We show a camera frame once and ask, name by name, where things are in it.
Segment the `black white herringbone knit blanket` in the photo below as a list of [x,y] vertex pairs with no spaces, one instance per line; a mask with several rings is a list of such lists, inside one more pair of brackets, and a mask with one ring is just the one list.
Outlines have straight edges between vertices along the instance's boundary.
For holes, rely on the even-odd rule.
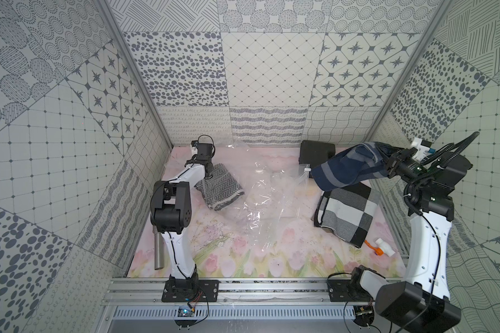
[[214,165],[210,177],[200,180],[194,188],[213,211],[220,211],[245,195],[243,187],[222,163]]

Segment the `dark grey blanket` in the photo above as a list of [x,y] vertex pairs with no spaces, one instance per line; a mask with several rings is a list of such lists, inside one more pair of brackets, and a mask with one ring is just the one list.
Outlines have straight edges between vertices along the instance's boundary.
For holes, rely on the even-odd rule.
[[323,191],[355,185],[364,180],[388,176],[386,162],[398,150],[382,142],[357,144],[311,169],[311,176]]

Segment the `clear plastic vacuum bag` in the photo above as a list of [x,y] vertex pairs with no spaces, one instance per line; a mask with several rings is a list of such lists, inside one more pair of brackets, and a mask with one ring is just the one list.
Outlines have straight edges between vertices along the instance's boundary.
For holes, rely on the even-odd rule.
[[244,194],[223,216],[251,246],[264,251],[275,242],[279,225],[299,216],[310,165],[279,154],[263,155],[258,148],[234,147],[228,167]]

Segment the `black white checkered blanket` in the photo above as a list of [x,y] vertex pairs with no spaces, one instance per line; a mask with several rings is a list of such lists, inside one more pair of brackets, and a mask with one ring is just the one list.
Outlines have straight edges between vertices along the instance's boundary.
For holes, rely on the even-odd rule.
[[381,193],[363,183],[322,193],[312,218],[317,228],[330,230],[336,237],[360,248],[380,204]]

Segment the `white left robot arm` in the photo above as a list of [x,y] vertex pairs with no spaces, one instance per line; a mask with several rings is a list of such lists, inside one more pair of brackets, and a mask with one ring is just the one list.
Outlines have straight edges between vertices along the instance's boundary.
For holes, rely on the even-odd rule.
[[215,144],[194,140],[191,151],[192,157],[177,176],[154,184],[149,205],[150,222],[167,246],[171,260],[167,290],[186,299],[199,289],[197,266],[186,235],[192,219],[191,189],[211,175]]

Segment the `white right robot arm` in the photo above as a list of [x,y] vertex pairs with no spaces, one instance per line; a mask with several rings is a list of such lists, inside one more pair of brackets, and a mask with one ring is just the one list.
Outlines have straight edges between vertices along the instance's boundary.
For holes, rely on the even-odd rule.
[[472,168],[462,152],[478,132],[457,144],[434,151],[420,140],[410,148],[377,142],[387,176],[405,182],[403,201],[411,224],[411,246],[401,282],[389,282],[376,271],[359,266],[350,285],[375,302],[375,312],[407,332],[447,332],[461,321],[447,283],[447,241],[455,219],[450,194]]

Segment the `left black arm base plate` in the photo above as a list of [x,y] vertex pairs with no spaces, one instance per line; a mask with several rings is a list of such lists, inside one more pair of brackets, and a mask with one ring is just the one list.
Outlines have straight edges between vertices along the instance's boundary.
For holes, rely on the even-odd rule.
[[165,283],[162,302],[216,302],[219,280],[199,280],[197,277],[176,279],[169,277]]

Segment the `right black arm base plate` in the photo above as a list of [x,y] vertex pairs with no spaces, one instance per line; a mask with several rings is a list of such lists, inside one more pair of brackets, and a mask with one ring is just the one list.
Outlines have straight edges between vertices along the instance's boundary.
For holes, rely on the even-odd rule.
[[361,287],[360,278],[350,273],[333,273],[326,279],[327,291],[331,302],[368,302],[374,299]]

